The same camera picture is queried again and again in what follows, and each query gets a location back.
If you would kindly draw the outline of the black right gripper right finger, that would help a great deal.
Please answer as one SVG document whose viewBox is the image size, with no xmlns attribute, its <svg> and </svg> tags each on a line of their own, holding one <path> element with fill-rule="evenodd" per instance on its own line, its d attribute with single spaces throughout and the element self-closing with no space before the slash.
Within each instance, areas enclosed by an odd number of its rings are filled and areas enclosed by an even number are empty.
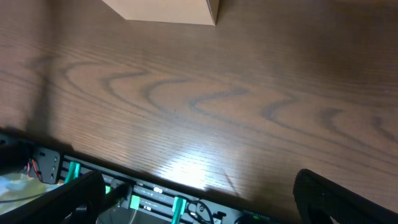
<svg viewBox="0 0 398 224">
<path fill-rule="evenodd" d="M 308 169 L 298 172 L 293 195 L 303 223 L 397 223 L 396 212 Z"/>
</svg>

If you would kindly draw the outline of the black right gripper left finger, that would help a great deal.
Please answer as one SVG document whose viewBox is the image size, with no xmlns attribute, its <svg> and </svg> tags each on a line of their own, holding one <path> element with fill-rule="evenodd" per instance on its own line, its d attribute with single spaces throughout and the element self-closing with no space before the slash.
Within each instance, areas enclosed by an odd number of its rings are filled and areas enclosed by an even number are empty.
<svg viewBox="0 0 398 224">
<path fill-rule="evenodd" d="M 96 223 L 104 196 L 101 173 L 91 171 L 1 215 L 1 224 Z"/>
</svg>

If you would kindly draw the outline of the brown cardboard box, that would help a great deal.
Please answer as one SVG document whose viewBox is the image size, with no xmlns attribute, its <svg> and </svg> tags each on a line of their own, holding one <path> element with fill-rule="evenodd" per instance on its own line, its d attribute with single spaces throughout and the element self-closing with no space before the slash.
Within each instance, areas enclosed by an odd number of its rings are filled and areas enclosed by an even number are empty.
<svg viewBox="0 0 398 224">
<path fill-rule="evenodd" d="M 103 0 L 125 20 L 216 24 L 219 0 Z"/>
</svg>

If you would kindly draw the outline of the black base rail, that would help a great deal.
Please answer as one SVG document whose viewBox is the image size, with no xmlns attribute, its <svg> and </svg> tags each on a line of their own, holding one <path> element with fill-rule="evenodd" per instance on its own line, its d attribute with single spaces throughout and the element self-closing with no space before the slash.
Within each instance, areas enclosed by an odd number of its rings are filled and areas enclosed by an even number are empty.
<svg viewBox="0 0 398 224">
<path fill-rule="evenodd" d="M 55 190 L 91 171 L 101 173 L 105 186 L 96 223 L 275 223 L 268 215 L 84 155 L 53 139 L 1 131 L 2 174 L 25 174 Z"/>
</svg>

